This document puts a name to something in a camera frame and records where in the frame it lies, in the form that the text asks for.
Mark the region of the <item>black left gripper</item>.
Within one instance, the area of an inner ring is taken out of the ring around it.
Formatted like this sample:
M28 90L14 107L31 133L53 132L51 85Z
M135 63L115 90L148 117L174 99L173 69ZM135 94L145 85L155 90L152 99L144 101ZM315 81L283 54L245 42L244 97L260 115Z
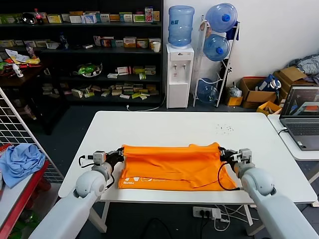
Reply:
M117 164L120 162L120 157L124 158L124 148L118 148L117 150L110 151L106 154L106 162L109 164Z

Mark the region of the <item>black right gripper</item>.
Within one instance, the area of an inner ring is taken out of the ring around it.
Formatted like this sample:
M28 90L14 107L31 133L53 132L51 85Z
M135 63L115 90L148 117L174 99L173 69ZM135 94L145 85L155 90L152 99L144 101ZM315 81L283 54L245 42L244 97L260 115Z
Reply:
M218 147L219 149L219 152L220 152L220 159L223 159L224 162L227 162L227 163L231 163L231 162L234 162L235 159L234 159L234 155L237 154L237 151L235 150L232 150L232 149L225 149L223 147Z

